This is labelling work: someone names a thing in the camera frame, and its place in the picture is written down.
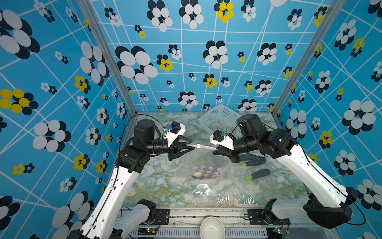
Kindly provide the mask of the dark purple eggplant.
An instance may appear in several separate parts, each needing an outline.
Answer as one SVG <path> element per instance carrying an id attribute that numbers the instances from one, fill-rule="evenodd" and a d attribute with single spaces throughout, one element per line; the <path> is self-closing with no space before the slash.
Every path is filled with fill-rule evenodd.
<path id="1" fill-rule="evenodd" d="M 267 162 L 266 158 L 256 158 L 256 159 L 245 161 L 241 163 L 241 165 L 245 167 L 260 166 L 265 164 L 266 162 Z"/>

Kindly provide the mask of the eggplant with green stem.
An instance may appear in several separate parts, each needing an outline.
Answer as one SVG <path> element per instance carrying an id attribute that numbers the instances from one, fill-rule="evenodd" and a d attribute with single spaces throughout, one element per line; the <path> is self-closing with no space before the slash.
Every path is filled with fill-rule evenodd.
<path id="1" fill-rule="evenodd" d="M 267 177 L 270 174 L 271 174 L 271 171 L 269 169 L 261 169 L 259 171 L 256 171 L 256 172 L 252 173 L 251 175 L 247 176 L 245 178 L 245 180 L 246 181 L 252 181 L 252 180 L 255 180 L 255 179 Z"/>

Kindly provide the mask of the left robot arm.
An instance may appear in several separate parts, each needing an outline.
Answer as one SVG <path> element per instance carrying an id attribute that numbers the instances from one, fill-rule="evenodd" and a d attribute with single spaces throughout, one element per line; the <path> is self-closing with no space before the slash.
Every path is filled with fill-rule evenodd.
<path id="1" fill-rule="evenodd" d="M 68 238 L 127 239 L 140 224 L 154 221 L 156 205 L 144 199 L 125 216 L 118 215 L 129 189 L 152 157 L 166 154 L 172 161 L 195 149 L 190 145 L 192 140 L 183 136 L 185 131 L 185 126 L 176 121 L 160 132 L 154 121 L 139 120 L 134 136 L 119 151 L 106 192 L 85 224 L 69 232 Z"/>

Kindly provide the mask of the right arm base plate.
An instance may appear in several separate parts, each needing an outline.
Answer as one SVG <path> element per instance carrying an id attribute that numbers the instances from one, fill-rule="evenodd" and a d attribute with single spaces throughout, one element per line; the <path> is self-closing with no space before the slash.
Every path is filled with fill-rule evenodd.
<path id="1" fill-rule="evenodd" d="M 289 226 L 290 219 L 279 219 L 272 212 L 263 209 L 248 209 L 250 225 L 253 226 Z"/>

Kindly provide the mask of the clear pink-dotted zip bag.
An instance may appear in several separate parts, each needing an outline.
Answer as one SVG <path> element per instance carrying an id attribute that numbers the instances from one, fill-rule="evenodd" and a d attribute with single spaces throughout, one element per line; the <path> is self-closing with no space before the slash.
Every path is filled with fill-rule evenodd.
<path id="1" fill-rule="evenodd" d="M 245 161 L 256 158 L 266 158 L 267 162 L 260 166 L 245 167 L 241 165 Z M 237 197 L 240 197 L 237 205 L 266 204 L 272 198 L 292 198 L 295 196 L 298 180 L 284 165 L 269 156 L 241 154 L 237 169 L 235 189 L 237 190 Z M 261 169 L 269 169 L 271 174 L 252 181 L 245 180 L 247 176 Z"/>

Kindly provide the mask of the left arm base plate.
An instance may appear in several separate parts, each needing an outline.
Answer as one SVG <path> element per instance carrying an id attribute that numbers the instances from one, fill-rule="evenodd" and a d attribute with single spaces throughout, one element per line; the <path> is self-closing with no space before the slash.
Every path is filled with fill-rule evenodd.
<path id="1" fill-rule="evenodd" d="M 162 225 L 168 225 L 169 224 L 169 219 L 170 219 L 170 209 L 156 209 L 155 214 L 152 215 L 151 213 L 149 214 L 148 220 L 141 223 L 140 225 L 157 225 L 157 226 L 162 226 Z"/>

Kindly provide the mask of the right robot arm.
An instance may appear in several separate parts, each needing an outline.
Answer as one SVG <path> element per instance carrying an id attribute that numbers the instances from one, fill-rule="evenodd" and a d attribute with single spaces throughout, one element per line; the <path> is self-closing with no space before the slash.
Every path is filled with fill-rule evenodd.
<path id="1" fill-rule="evenodd" d="M 247 114 L 237 119 L 241 138 L 215 131 L 210 142 L 217 145 L 214 155 L 226 156 L 233 163 L 240 155 L 258 150 L 288 168 L 309 189 L 310 194 L 295 200 L 271 199 L 262 217 L 269 225 L 291 218 L 310 219 L 317 225 L 332 229 L 349 224 L 358 192 L 332 179 L 309 156 L 303 147 L 285 130 L 268 131 L 260 118 Z"/>

